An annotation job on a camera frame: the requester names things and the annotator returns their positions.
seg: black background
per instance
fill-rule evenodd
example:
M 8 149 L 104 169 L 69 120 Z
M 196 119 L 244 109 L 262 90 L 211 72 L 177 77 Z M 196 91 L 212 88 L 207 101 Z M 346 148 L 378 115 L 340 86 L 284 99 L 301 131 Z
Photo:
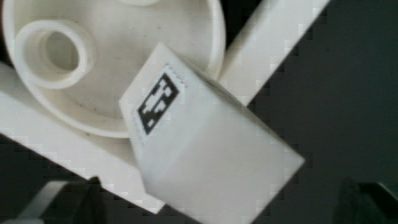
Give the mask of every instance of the black background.
M 230 42 L 257 1 L 221 3 Z M 395 0 L 330 2 L 250 110 L 307 160 L 255 223 L 331 223 L 342 178 L 398 183 Z M 1 222 L 44 183 L 79 177 L 5 138 L 0 148 Z M 154 216 L 102 198 L 108 223 L 195 223 L 168 207 Z

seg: white plastic spool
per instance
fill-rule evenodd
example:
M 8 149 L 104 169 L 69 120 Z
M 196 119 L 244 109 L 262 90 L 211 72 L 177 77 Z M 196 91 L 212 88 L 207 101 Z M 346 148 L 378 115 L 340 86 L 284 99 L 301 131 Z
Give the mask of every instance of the white plastic spool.
M 159 41 L 218 78 L 225 53 L 218 0 L 5 0 L 3 31 L 35 99 L 56 118 L 97 136 L 127 138 L 116 100 Z M 42 53 L 51 33 L 76 49 L 76 67 L 67 69 Z

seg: spool hole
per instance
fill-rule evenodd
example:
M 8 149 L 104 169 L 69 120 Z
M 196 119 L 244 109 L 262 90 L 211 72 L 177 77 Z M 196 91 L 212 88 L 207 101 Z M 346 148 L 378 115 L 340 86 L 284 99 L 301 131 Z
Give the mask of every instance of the spool hole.
M 44 41 L 44 60 L 53 66 L 70 72 L 77 67 L 77 50 L 69 37 L 53 32 Z

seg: white plastic part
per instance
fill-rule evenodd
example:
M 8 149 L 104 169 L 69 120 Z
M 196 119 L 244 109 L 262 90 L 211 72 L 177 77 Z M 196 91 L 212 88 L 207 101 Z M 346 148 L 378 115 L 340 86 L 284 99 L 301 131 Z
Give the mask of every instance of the white plastic part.
M 102 138 L 70 128 L 51 116 L 24 88 L 13 70 L 0 63 L 0 133 L 147 211 L 163 202 L 145 194 L 125 139 Z
M 147 193 L 204 224 L 248 224 L 303 159 L 157 45 L 120 99 Z
M 131 4 L 132 6 L 148 6 L 157 3 L 159 0 L 118 0 L 122 3 Z
M 330 0 L 262 0 L 228 46 L 218 82 L 248 104 Z
M 58 33 L 67 38 L 76 48 L 77 62 L 76 68 L 60 68 L 47 55 L 47 41 L 51 35 Z M 19 75 L 37 86 L 47 89 L 69 88 L 86 73 L 93 65 L 93 41 L 79 25 L 65 20 L 38 20 L 24 25 L 15 37 L 15 57 L 13 65 L 19 68 Z
M 15 63 L 15 70 L 33 97 L 56 118 L 86 133 L 127 138 L 116 100 L 157 41 L 172 46 L 211 78 L 218 77 L 225 51 L 220 2 L 166 0 L 147 7 L 134 7 L 118 0 L 5 0 L 3 33 L 13 62 L 17 55 L 24 55 L 24 48 L 17 49 L 22 41 L 15 42 L 22 27 L 37 20 L 58 19 L 74 21 L 92 37 L 95 59 L 90 72 L 67 87 L 70 83 L 58 86 L 47 83 L 54 74 L 42 80 L 37 71 L 33 75 L 24 74 L 28 70 L 21 63 Z M 88 59 L 83 54 L 79 56 L 77 60 Z

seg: qr-like tag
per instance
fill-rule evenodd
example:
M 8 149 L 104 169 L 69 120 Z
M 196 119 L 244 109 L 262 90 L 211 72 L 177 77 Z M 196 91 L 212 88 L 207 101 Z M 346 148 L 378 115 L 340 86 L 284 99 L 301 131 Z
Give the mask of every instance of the qr-like tag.
M 156 128 L 156 124 L 161 120 L 172 102 L 175 101 L 179 95 L 179 84 L 175 83 L 175 80 L 175 74 L 166 65 L 140 107 L 132 112 L 136 113 L 136 125 L 140 126 L 138 129 L 141 129 L 140 132 L 143 132 L 140 133 L 143 135 L 143 138 L 148 136 Z

